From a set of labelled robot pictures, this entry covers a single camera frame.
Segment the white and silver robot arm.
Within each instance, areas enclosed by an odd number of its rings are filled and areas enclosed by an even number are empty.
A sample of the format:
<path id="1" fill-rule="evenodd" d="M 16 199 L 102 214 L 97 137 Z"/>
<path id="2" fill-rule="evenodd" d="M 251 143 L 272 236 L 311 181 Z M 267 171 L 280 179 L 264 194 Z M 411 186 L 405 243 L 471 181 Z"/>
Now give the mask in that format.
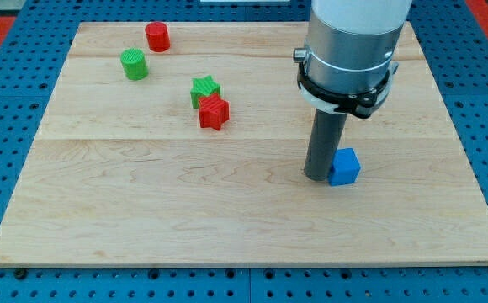
<path id="1" fill-rule="evenodd" d="M 386 100 L 391 60 L 411 0 L 313 0 L 304 45 L 294 50 L 302 97 L 326 114 L 367 119 Z"/>

